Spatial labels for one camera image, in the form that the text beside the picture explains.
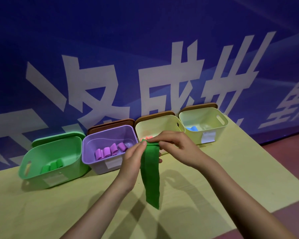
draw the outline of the purple plastic box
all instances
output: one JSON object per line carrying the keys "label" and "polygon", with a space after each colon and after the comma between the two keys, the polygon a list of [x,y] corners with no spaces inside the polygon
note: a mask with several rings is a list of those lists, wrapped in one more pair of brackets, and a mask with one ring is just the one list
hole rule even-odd
{"label": "purple plastic box", "polygon": [[96,161],[95,151],[98,148],[104,149],[113,143],[119,144],[121,142],[128,148],[138,143],[134,129],[130,125],[115,127],[86,136],[82,142],[82,162],[89,165],[97,174],[119,169],[125,152],[119,150],[116,155]]}

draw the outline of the left hand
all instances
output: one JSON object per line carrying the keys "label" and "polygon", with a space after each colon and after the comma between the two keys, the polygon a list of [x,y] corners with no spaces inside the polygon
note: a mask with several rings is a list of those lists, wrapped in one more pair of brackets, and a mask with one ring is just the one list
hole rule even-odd
{"label": "left hand", "polygon": [[126,150],[124,154],[120,172],[116,179],[122,182],[128,191],[134,188],[141,167],[141,157],[146,146],[146,141],[139,142]]}

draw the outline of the red floor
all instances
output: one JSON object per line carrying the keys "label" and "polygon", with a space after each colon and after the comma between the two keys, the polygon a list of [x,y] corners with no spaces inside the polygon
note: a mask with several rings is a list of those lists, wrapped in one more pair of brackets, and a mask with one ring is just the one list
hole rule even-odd
{"label": "red floor", "polygon": [[[265,145],[263,148],[299,179],[299,135]],[[299,238],[299,202],[273,214]],[[217,239],[236,238],[243,238],[236,229],[217,237]]]}

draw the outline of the brown lid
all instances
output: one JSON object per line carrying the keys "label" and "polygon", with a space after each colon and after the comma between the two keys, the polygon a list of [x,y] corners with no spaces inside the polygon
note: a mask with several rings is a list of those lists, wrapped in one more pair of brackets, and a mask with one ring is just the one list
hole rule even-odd
{"label": "brown lid", "polygon": [[165,112],[159,112],[159,113],[155,113],[155,114],[150,114],[150,115],[142,116],[142,117],[136,119],[135,126],[139,122],[146,121],[146,120],[149,120],[149,119],[153,119],[153,118],[156,118],[156,117],[167,116],[167,115],[173,115],[173,116],[175,116],[175,113],[172,112],[172,111],[165,111]]}
{"label": "brown lid", "polygon": [[190,110],[199,109],[199,108],[206,108],[206,107],[213,107],[213,108],[218,109],[218,105],[215,102],[210,102],[210,103],[205,103],[205,104],[187,106],[187,107],[183,108],[180,111],[180,113],[184,112],[184,111],[190,111]]}
{"label": "brown lid", "polygon": [[90,135],[92,133],[101,132],[107,129],[115,128],[118,126],[130,125],[134,129],[135,121],[133,119],[124,119],[118,120],[114,122],[109,122],[101,125],[96,125],[88,129],[86,135]]}

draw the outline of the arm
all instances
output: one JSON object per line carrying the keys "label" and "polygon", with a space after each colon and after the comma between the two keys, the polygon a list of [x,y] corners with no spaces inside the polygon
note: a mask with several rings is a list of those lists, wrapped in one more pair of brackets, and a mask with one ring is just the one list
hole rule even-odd
{"label": "arm", "polygon": [[103,236],[122,200],[136,183],[141,166],[141,156],[146,145],[146,141],[137,143],[126,151],[120,172],[115,180],[94,205],[61,238],[89,239]]}
{"label": "arm", "polygon": [[159,142],[161,149],[169,152],[183,164],[197,169],[207,179],[244,238],[295,238],[277,218],[244,191],[217,161],[203,153],[185,133],[164,131],[147,141]]}

